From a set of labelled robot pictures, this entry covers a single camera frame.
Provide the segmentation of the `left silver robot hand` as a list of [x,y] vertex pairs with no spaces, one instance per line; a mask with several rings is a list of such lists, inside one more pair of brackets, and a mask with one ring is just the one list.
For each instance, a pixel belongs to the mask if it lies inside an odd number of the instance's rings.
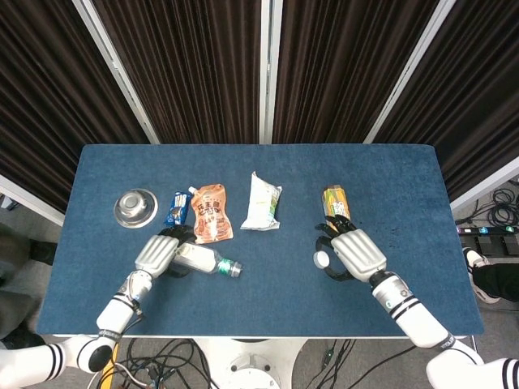
[[137,271],[147,272],[153,279],[165,273],[178,248],[185,242],[193,242],[195,235],[189,225],[175,225],[152,235],[135,260]]

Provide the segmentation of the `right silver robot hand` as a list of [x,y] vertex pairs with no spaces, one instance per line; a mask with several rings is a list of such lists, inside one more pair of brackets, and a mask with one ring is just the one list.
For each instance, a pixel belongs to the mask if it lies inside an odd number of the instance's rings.
[[[317,268],[338,282],[359,280],[367,283],[375,274],[386,271],[386,256],[362,229],[343,215],[325,216],[325,219],[326,223],[315,226],[324,233],[315,240],[313,262]],[[325,247],[337,256],[344,271],[338,272],[331,267]]]

